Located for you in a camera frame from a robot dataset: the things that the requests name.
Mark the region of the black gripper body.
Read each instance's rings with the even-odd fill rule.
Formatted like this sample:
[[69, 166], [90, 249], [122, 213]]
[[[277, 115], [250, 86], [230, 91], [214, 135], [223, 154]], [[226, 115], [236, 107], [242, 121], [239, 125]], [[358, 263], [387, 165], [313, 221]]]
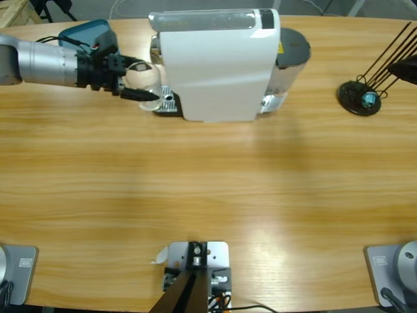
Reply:
[[103, 59], [96, 61], [92, 55], [78, 51], [76, 87], [86, 88], [88, 85], [93, 91], [110, 92], [119, 96], [124, 88], [122, 77], [126, 74], [126, 61], [119, 54], [111, 53]]

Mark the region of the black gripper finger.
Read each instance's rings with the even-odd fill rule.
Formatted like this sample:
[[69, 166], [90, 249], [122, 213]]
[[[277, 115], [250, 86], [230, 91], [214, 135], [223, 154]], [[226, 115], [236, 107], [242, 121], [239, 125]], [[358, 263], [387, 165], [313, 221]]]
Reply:
[[123, 99], [134, 101], [155, 101], [159, 99], [158, 95], [155, 95], [150, 91], [144, 89], [131, 88], [124, 88], [120, 93], [120, 97]]
[[151, 70], [152, 67], [148, 62], [135, 57], [122, 55], [124, 67], [128, 70]]
[[400, 80], [417, 84], [417, 55], [409, 56], [389, 65], [388, 71]]

